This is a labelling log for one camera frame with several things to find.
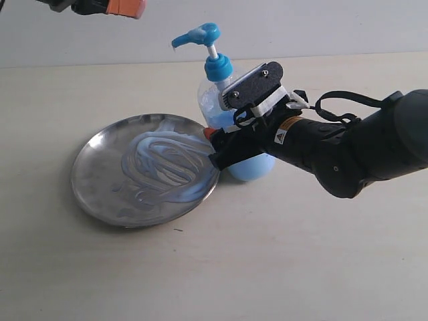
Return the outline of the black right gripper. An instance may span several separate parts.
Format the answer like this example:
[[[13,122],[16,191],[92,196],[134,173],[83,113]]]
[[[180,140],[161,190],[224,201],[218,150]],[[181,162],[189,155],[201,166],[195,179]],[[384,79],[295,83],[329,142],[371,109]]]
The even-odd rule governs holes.
[[[211,163],[222,171],[263,153],[287,163],[294,163],[297,158],[296,147],[288,141],[289,136],[280,129],[280,125],[300,115],[299,110],[280,106],[275,107],[268,116],[257,119],[255,124],[233,132],[205,128],[203,134],[214,149],[209,155]]]

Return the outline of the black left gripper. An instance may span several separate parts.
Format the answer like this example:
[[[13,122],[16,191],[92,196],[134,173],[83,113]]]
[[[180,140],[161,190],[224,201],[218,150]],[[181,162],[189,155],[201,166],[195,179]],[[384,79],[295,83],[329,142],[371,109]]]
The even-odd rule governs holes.
[[[37,0],[56,12],[70,8],[78,15],[107,14],[140,19],[146,0]]]

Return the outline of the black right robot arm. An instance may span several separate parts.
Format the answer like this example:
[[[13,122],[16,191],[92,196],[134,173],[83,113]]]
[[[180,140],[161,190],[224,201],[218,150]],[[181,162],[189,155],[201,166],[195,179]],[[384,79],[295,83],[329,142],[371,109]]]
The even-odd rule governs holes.
[[[272,111],[233,130],[206,128],[217,169],[269,154],[313,174],[338,198],[351,199],[371,183],[427,168],[427,91],[394,92],[383,100],[347,91],[342,98],[375,108],[366,118],[332,114],[315,103],[319,120],[302,116],[289,98]]]

